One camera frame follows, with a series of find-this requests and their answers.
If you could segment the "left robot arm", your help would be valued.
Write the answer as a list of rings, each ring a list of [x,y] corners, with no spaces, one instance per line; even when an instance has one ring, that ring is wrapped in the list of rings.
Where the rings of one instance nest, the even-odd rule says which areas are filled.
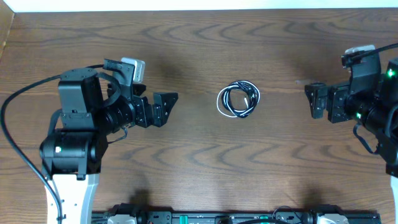
[[[154,93],[134,79],[133,65],[76,68],[60,76],[61,108],[50,120],[40,157],[47,189],[48,223],[89,223],[108,135],[131,126],[163,126],[176,92]]]

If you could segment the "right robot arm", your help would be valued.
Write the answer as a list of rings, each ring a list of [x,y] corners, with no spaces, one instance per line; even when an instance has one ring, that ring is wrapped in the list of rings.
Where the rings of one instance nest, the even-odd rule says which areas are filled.
[[[384,159],[394,197],[397,197],[397,59],[390,60],[382,73],[379,54],[396,47],[392,44],[378,49],[373,45],[350,48],[341,56],[343,68],[350,71],[347,82],[305,86],[312,118],[322,118],[327,111],[331,123],[356,121],[353,133],[368,153]],[[375,149],[358,135],[359,127],[375,135]]]

